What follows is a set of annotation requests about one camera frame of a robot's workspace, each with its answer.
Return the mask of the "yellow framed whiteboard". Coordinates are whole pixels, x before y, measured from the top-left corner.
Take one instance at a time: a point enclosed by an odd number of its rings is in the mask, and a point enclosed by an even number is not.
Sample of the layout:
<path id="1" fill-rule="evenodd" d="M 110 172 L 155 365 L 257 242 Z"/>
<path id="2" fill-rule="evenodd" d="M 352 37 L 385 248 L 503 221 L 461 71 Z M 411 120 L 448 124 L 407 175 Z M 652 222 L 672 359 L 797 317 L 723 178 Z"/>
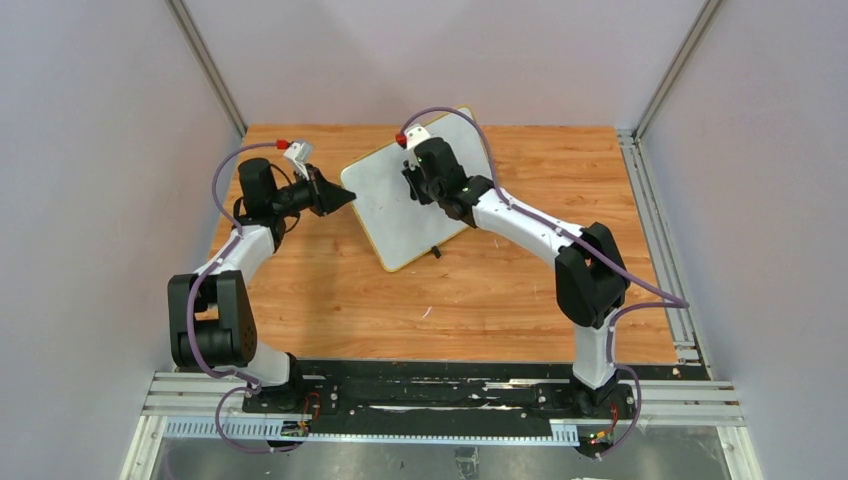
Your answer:
<path id="1" fill-rule="evenodd" d="M 475 128 L 473 112 L 466 106 L 456 113 L 439 112 L 402 124 L 402 132 L 414 124 L 427 128 L 432 137 L 447 141 L 469 176 L 489 177 L 491 167 L 484 144 Z M 342 169 L 342 186 L 354 192 L 352 206 L 382 267 L 395 272 L 428 254 L 463 232 L 468 226 L 450 219 L 435 203 L 421 205 L 410 199 L 401 170 L 411 157 L 396 138 Z"/>

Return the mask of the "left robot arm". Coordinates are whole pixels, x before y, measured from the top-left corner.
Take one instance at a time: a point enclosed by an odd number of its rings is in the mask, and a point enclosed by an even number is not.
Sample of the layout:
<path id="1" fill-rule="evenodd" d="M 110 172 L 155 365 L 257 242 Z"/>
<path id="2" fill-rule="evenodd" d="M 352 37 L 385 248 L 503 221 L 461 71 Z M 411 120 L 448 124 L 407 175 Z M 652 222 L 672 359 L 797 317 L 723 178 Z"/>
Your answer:
<path id="1" fill-rule="evenodd" d="M 228 240 L 203 266 L 168 282 L 169 333 L 178 367 L 234 376 L 252 395 L 268 391 L 295 404 L 306 395 L 297 358 L 259 340 L 248 284 L 282 245 L 288 220 L 299 221 L 304 211 L 329 215 L 356 195 L 310 163 L 296 167 L 284 186 L 276 182 L 278 170 L 265 158 L 239 165 L 242 195 Z"/>

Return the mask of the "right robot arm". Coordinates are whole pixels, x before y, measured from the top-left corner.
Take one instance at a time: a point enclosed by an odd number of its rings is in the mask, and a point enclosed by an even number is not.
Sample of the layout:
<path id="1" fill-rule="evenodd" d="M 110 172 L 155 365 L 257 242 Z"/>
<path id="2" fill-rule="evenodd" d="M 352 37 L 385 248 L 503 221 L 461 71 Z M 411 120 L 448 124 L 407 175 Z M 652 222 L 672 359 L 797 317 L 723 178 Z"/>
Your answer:
<path id="1" fill-rule="evenodd" d="M 467 175 L 441 137 L 400 133 L 395 141 L 408 156 L 402 174 L 412 200 L 500 235 L 552 268 L 556 302 L 573 323 L 576 341 L 561 403 L 584 415 L 612 405 L 618 384 L 614 317 L 630 282 L 616 271 L 623 260 L 611 231 L 600 223 L 583 228 L 560 221 L 509 196 L 491 177 Z"/>

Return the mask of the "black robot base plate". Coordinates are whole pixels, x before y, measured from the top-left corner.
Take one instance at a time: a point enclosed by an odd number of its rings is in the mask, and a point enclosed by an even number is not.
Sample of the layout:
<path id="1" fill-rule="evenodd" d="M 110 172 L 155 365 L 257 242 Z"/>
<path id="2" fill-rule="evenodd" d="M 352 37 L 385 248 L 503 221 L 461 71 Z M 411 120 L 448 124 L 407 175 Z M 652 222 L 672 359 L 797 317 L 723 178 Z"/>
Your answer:
<path id="1" fill-rule="evenodd" d="M 612 405 L 587 415 L 563 407 L 568 363 L 305 359 L 298 365 L 306 387 L 301 401 L 263 391 L 243 400 L 243 411 L 291 414 L 316 433 L 506 439 L 548 435 L 553 420 L 608 430 L 636 412 L 637 396 L 620 375 Z"/>

